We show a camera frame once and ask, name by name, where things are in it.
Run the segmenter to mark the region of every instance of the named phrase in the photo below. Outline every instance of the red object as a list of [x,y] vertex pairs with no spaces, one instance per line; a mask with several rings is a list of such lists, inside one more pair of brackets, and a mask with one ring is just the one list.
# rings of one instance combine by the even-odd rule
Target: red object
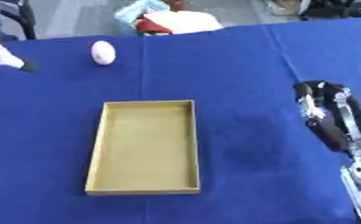
[[173,31],[163,27],[159,24],[156,24],[149,18],[143,18],[137,23],[137,31],[147,32],[147,33],[168,33],[173,34]]

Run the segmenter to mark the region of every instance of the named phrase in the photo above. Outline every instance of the chair leg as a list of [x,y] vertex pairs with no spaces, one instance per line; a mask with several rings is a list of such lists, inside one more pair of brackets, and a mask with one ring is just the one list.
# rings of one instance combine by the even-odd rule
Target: chair leg
[[31,23],[23,23],[21,24],[23,27],[24,34],[27,39],[36,39],[36,32],[34,29],[34,25]]
[[29,0],[25,0],[24,4],[19,6],[19,13],[24,19],[24,22],[21,24],[24,30],[24,34],[27,39],[36,39],[36,32],[34,25],[36,24],[36,19],[33,14],[33,9],[29,4]]

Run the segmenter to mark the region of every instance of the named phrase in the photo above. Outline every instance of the cardboard tray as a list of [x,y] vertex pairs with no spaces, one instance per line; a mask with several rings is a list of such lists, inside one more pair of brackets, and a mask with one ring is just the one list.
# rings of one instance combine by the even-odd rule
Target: cardboard tray
[[192,101],[107,102],[85,191],[198,193],[196,148]]

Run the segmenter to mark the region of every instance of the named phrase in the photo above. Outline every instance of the white ball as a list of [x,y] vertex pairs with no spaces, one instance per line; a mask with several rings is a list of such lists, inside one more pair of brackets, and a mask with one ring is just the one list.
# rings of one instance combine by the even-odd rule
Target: white ball
[[101,66],[111,64],[116,57],[115,48],[109,42],[102,40],[92,45],[91,54],[93,60]]

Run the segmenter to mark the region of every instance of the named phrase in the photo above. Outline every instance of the yellow tray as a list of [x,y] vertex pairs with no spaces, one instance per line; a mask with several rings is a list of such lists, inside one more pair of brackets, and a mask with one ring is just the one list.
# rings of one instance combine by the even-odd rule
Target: yellow tray
[[193,101],[107,102],[89,195],[198,193]]

